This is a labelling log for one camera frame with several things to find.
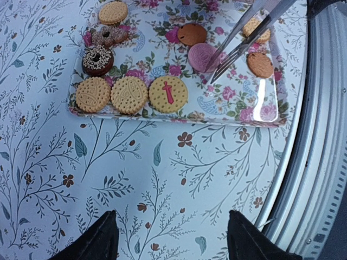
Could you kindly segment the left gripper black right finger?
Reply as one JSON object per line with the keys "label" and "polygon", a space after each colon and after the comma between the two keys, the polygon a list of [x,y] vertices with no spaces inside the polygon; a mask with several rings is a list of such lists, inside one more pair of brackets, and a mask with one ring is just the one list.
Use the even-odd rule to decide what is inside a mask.
{"label": "left gripper black right finger", "polygon": [[241,212],[229,211],[227,230],[229,259],[234,260],[292,260],[302,259],[273,244]]}

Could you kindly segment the pink round cookie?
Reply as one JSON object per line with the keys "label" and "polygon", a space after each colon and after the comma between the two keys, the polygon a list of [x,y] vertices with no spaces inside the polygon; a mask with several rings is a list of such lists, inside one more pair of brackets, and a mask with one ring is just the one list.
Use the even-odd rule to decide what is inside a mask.
{"label": "pink round cookie", "polygon": [[220,64],[223,54],[214,61],[214,63],[207,69],[211,57],[217,49],[207,43],[198,43],[192,46],[188,51],[188,62],[198,72],[212,73]]}

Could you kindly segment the floral cookie tray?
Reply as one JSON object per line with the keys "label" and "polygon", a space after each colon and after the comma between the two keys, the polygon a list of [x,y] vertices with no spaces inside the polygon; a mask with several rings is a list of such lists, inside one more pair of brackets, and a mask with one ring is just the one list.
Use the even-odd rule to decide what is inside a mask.
{"label": "floral cookie tray", "polygon": [[125,41],[110,47],[114,55],[111,70],[104,75],[109,84],[133,76],[147,86],[161,76],[176,76],[188,89],[188,102],[177,112],[161,113],[150,104],[132,114],[117,110],[111,103],[93,113],[95,118],[135,119],[148,121],[196,122],[213,125],[251,125],[275,127],[288,118],[289,103],[282,75],[280,55],[271,29],[266,43],[254,43],[247,53],[265,54],[274,70],[270,77],[257,77],[243,54],[217,80],[212,73],[196,71],[188,62],[190,46],[183,43],[194,34],[194,25],[206,32],[206,43],[218,48],[249,8],[244,1],[126,1],[127,17],[107,26],[98,19],[100,9],[108,1],[99,1],[87,21],[83,43],[79,49],[68,92],[68,108],[72,114],[89,117],[79,108],[76,91],[88,78],[82,69],[85,50],[109,41],[111,33],[124,31]]}

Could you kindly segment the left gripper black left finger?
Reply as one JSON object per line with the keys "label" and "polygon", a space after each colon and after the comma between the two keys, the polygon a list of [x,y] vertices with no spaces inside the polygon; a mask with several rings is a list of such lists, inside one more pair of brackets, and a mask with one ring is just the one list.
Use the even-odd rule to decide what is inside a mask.
{"label": "left gripper black left finger", "polygon": [[118,244],[116,212],[106,211],[75,242],[51,259],[116,259]]}

